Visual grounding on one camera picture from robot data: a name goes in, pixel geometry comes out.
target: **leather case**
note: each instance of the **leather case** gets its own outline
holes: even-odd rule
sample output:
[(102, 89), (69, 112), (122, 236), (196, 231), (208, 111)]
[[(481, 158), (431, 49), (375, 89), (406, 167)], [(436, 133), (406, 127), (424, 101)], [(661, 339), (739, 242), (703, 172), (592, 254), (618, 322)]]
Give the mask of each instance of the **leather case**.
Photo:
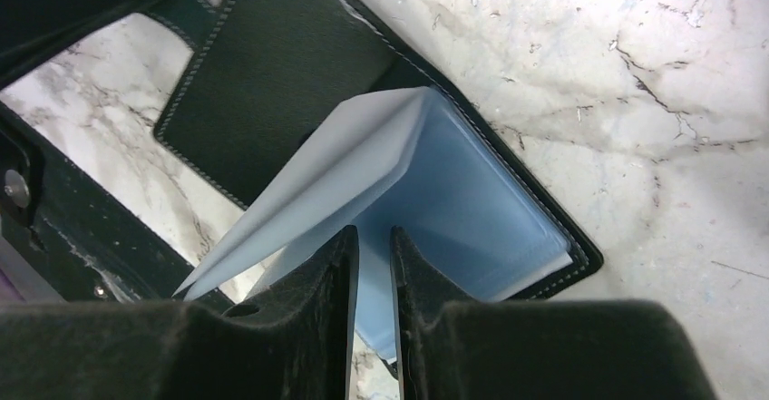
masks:
[(429, 86), (569, 241), (569, 266), (516, 298), (549, 297), (602, 257), (457, 88), (358, 0), (224, 0), (155, 127), (156, 138), (245, 209), (342, 101)]

